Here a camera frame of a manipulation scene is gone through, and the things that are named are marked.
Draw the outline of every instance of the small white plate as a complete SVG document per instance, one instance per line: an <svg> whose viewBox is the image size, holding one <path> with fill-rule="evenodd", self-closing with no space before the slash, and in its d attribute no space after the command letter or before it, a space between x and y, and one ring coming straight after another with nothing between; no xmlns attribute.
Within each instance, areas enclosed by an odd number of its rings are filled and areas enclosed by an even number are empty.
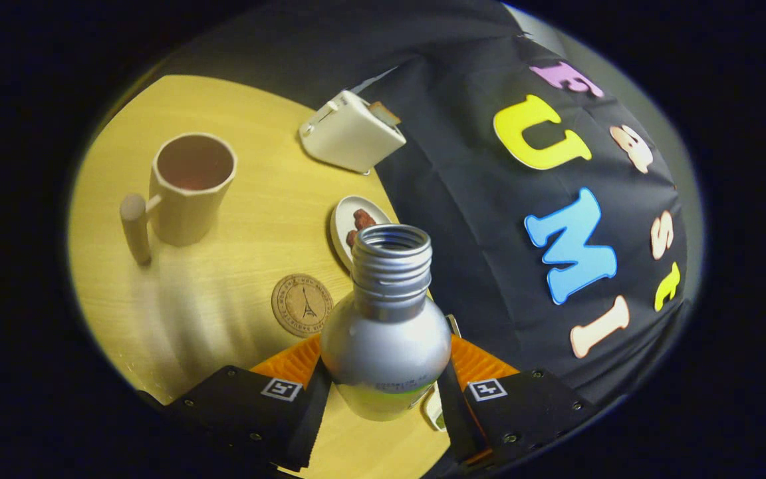
<svg viewBox="0 0 766 479"><path fill-rule="evenodd" d="M362 196L346 196L332 209L330 241L338 254L338 258L349 271L353 269L353 255L350 254L350 246L347 245L347 234L356 230L353 213L359 209L365 210L377 224L391 224L392 222L383 210Z"/></svg>
<svg viewBox="0 0 766 479"><path fill-rule="evenodd" d="M428 397L426 397L422 412L435 430L447 430L444 419L440 421L442 417L442 401L439 400L439 385L437 383L434 383L434 387L431 389Z"/></svg>

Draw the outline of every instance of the foam letter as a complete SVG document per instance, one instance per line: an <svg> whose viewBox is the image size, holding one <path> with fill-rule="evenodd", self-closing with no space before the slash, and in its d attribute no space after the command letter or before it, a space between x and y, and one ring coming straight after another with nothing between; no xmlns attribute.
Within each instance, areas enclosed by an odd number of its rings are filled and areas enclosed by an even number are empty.
<svg viewBox="0 0 766 479"><path fill-rule="evenodd" d="M583 358L590 348L597 345L601 340L608 337L619 328L626 329L630 319L626 298L618 296L614 300L614 307L599 316L596 321L588 325L577 325L569 331L569 342L572 343L572 352L576 358Z"/></svg>
<svg viewBox="0 0 766 479"><path fill-rule="evenodd" d="M525 218L525 229L531 242L538 248L548 237L563 231L543 255L543 263L572 263L564 269L554 267L548 272L548 287L555 304L584 286L602 278L616 275L616 253L610 246L587 246L596 224L602 218L598 201L587 188L578 191L578 200L569 206L545 216Z"/></svg>
<svg viewBox="0 0 766 479"><path fill-rule="evenodd" d="M516 160L535 170L549 170L566 161L581 157L590 160L593 157L584 140L572 130L565 130L565 139L544 149L531 148L522 137L526 128L541 122L550 121L560 124L560 115L540 97L528 94L522 103L495 113L493 127L495 134Z"/></svg>
<svg viewBox="0 0 766 479"><path fill-rule="evenodd" d="M648 173L648 166L652 163L652 150L644 139L627 125L610 127L610 135L632 161L634 167L642 173Z"/></svg>
<svg viewBox="0 0 766 479"><path fill-rule="evenodd" d="M669 212L660 214L652 224L652 257L659 260L664 251L672 246L672 215Z"/></svg>
<svg viewBox="0 0 766 479"><path fill-rule="evenodd" d="M575 68L561 61L560 64L553 67L530 67L531 72L540 75L542 79L548 82L549 85L554 88L563 89L563 83L565 82L569 86L569 90L577 91L578 93L589 91L593 95L601 98L604 96L602 89L590 82L584 75L578 73Z"/></svg>
<svg viewBox="0 0 766 479"><path fill-rule="evenodd" d="M678 282L682 276L678 273L678 264L675 261L672 262L672 270L669 275L664 278L658 285L658 290L654 294L654 310L660 311L664 306L664 297L669 294L670 299L676 296L676 288L678 288Z"/></svg>

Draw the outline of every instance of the black fabric backdrop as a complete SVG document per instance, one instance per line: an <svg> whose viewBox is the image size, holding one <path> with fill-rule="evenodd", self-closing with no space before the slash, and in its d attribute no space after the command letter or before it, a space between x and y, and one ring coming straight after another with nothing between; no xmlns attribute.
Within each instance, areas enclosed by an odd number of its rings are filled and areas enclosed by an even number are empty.
<svg viewBox="0 0 766 479"><path fill-rule="evenodd" d="M395 68L360 95L381 100L402 119L407 145L376 169L401 222L431 234L437 304L455 315L466 339L519 369L548 368L604 405L626 393L674 339L683 285L661 312L654 311L654 292L673 261L685 272L684 224L666 162L621 98L604 87L601 98L559 90L528 69L559 60L523 37L495 2L270 3L184 46L154 78L227 79L318 109L340 90ZM562 124L528 128L525 139L544 148L571 128L592 160L551 170L516 161L495 136L492 118L526 94L547 101ZM608 133L621 124L653 151L646 175ZM545 280L552 267L541 261L545 248L531 243L523 219L571 204L583 187L602 208L588 243L612 246L618 271L557 305ZM650 228L663 210L673 216L675 239L654 261ZM575 358L569 331L608 311L620 294L629 326Z"/></svg>

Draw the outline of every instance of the white toaster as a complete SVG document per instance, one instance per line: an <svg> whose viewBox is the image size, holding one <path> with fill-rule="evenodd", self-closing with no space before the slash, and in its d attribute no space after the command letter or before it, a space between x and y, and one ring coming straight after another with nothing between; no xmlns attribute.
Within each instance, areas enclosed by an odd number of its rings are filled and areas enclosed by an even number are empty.
<svg viewBox="0 0 766 479"><path fill-rule="evenodd" d="M407 143L396 126L399 122L379 102L370 105L344 90L304 122L298 133L311 157L365 174Z"/></svg>

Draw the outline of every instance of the silver bottle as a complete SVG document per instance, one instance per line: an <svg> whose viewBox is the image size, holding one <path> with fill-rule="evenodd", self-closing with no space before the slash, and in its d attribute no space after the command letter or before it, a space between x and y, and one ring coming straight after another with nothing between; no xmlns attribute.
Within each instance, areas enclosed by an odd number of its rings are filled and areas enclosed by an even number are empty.
<svg viewBox="0 0 766 479"><path fill-rule="evenodd" d="M360 230L352 249L353 292L327 319L321 358L353 412L375 421L402 416L451 357L451 331L428 297L431 240L419 228Z"/></svg>

